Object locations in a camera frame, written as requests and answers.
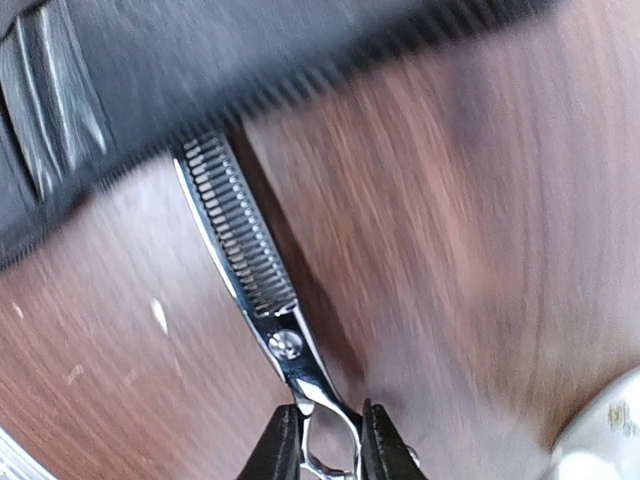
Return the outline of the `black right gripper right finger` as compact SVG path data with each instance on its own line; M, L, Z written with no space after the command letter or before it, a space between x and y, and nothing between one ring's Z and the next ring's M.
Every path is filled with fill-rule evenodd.
M379 480L422 479L409 448L381 404L364 402L361 433L363 477Z

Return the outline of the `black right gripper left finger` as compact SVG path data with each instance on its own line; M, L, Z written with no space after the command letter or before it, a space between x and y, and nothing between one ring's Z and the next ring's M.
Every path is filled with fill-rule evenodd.
M238 480L300 479L300 413L280 405L271 416Z

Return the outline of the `silver scissors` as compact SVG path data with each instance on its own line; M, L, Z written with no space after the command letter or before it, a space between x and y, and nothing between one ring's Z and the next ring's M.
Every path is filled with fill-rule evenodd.
M226 137L211 132L181 141L174 165L209 255L302 415L302 468L319 479L362 478L362 417L347 406L330 379L279 250ZM353 461L347 470L331 468L311 452L311 424L318 406L336 414L349 431Z

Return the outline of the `black zip tool case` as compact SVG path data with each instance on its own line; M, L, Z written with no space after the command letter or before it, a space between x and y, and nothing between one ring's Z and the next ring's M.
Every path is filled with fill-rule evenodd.
M94 187L212 126L546 1L5 1L1 263Z

